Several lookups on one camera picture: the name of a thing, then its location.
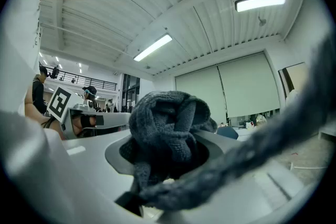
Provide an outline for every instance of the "ceiling light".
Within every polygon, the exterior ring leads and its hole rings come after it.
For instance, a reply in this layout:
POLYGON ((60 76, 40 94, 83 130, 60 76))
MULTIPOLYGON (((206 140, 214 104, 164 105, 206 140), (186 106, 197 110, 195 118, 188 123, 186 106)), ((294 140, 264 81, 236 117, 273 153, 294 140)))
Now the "ceiling light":
POLYGON ((243 12, 253 8, 283 5, 285 2, 286 0, 237 0, 235 6, 238 12, 243 12))
POLYGON ((156 51, 163 45, 167 44, 168 42, 172 41, 172 37, 168 34, 164 35, 162 38, 160 38, 158 41, 156 41, 154 44, 149 46, 146 50, 144 50, 142 53, 134 57, 135 61, 141 61, 143 58, 151 54, 152 52, 156 51))

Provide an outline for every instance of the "knitted fabric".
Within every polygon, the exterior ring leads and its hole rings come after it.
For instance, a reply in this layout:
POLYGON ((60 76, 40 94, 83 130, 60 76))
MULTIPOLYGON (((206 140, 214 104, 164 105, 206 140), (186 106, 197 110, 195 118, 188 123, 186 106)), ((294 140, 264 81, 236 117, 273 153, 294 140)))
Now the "knitted fabric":
POLYGON ((191 129, 215 132, 207 104, 178 91, 151 92, 131 114, 132 139, 121 146, 120 154, 134 164, 140 189, 182 174, 205 162, 191 129))

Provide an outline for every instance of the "white wall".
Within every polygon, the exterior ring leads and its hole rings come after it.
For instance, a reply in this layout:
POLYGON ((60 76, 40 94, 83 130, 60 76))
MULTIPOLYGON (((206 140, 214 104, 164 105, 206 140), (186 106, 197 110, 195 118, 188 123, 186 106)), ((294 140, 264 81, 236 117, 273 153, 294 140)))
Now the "white wall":
POLYGON ((299 15, 286 38, 298 62, 311 64, 313 51, 334 27, 323 0, 303 0, 299 15))
POLYGON ((115 76, 110 70, 104 70, 94 66, 89 66, 84 76, 114 83, 119 83, 120 80, 120 75, 115 76))
POLYGON ((296 65, 300 61, 294 56, 290 46, 284 42, 269 43, 265 47, 264 54, 268 60, 269 66, 273 73, 275 84, 277 86, 280 111, 283 111, 286 107, 286 99, 278 71, 285 67, 296 65))
POLYGON ((156 91, 175 91, 175 76, 167 76, 153 81, 156 91))
POLYGON ((140 96, 139 100, 143 98, 147 93, 150 93, 152 91, 156 91, 153 81, 140 79, 140 96))
POLYGON ((168 76, 164 79, 149 81, 140 79, 140 98, 143 98, 147 93, 152 91, 175 91, 175 77, 168 76))

